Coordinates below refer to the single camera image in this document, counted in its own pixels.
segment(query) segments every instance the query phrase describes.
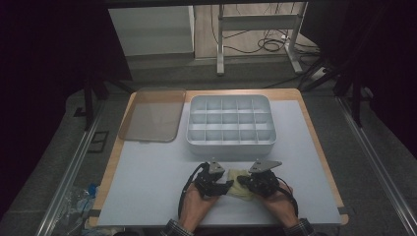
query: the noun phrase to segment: metal frame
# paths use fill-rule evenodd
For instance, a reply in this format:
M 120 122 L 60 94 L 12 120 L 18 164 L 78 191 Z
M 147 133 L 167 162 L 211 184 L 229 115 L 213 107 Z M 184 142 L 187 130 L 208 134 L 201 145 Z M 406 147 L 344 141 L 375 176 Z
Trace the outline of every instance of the metal frame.
M 294 45 L 303 22 L 307 2 L 303 2 L 297 15 L 223 16 L 223 5 L 218 5 L 217 74 L 224 75 L 223 32 L 232 30 L 293 30 L 285 50 L 296 74 L 303 72 L 294 53 Z
M 92 121 L 91 127 L 88 131 L 84 132 L 83 138 L 80 141 L 80 144 L 77 148 L 76 153 L 69 164 L 61 183 L 58 186 L 58 189 L 55 192 L 55 195 L 42 219 L 40 222 L 39 228 L 37 229 L 36 236 L 41 235 L 51 235 L 54 229 L 55 220 L 62 210 L 62 203 L 65 199 L 66 194 L 73 186 L 74 180 L 77 177 L 80 166 L 83 163 L 86 152 L 89 148 L 89 143 L 91 142 L 92 136 L 97 128 L 98 122 L 101 119 L 101 113 L 104 109 L 105 102 L 99 101 L 96 108 L 96 116 Z
M 391 179 L 389 173 L 384 167 L 384 164 L 381 162 L 379 155 L 375 151 L 371 142 L 368 140 L 368 136 L 365 131 L 358 126 L 356 121 L 352 118 L 351 113 L 353 111 L 350 110 L 347 102 L 340 97 L 337 97 L 336 101 L 340 105 L 347 123 L 352 129 L 353 135 L 357 139 L 365 155 L 368 157 L 369 163 L 374 169 L 375 175 L 380 181 L 387 197 L 391 201 L 399 219 L 407 230 L 408 235 L 417 235 L 417 217 L 415 216 L 413 209 Z

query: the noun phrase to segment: yellow object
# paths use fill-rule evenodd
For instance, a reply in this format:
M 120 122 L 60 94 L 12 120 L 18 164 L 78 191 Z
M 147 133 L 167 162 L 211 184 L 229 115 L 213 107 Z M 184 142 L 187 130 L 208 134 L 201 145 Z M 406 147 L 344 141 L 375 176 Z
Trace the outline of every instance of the yellow object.
M 254 198 L 254 194 L 250 192 L 248 188 L 239 184 L 239 182 L 237 181 L 237 177 L 240 175 L 250 176 L 247 170 L 229 169 L 227 180 L 234 180 L 234 182 L 229 192 L 227 192 L 227 195 L 245 201 L 251 201 Z

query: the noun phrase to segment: hand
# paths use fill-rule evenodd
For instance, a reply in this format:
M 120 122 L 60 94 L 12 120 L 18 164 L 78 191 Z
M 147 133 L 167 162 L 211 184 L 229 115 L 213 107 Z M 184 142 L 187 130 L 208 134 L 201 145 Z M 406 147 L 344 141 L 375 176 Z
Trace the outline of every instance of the hand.
M 289 193 L 292 192 L 292 188 L 287 187 L 282 182 L 279 182 L 279 186 Z M 290 228 L 300 222 L 297 215 L 295 214 L 294 206 L 281 192 L 276 191 L 274 194 L 267 198 L 257 195 L 257 198 L 264 204 L 270 213 L 272 213 L 272 215 L 282 223 L 285 228 Z
M 184 198 L 179 220 L 180 225 L 188 231 L 194 232 L 218 199 L 219 197 L 203 199 L 200 196 L 199 190 L 194 183 L 192 183 L 190 187 L 188 187 Z

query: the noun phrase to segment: person's arm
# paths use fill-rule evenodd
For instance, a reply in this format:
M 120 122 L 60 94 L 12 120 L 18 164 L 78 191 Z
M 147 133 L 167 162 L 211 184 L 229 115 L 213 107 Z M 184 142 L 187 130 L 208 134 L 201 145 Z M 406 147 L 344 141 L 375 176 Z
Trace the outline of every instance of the person's arm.
M 292 192 L 291 187 L 281 184 L 281 188 Z M 317 235 L 307 219 L 299 219 L 288 198 L 281 192 L 275 192 L 268 198 L 257 196 L 269 212 L 282 224 L 287 236 L 315 236 Z
M 199 190 L 193 184 L 187 190 L 184 204 L 181 209 L 181 217 L 177 221 L 171 219 L 165 228 L 160 232 L 162 236 L 191 236 L 205 218 L 211 207 L 219 197 L 203 199 Z

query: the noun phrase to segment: white sorting tray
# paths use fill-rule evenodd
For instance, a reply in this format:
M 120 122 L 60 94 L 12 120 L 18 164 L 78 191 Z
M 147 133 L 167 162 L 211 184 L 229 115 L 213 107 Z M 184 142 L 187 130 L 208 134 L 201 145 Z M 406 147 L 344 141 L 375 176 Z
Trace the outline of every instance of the white sorting tray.
M 195 154 L 270 153 L 276 131 L 268 98 L 245 94 L 193 97 L 187 141 Z

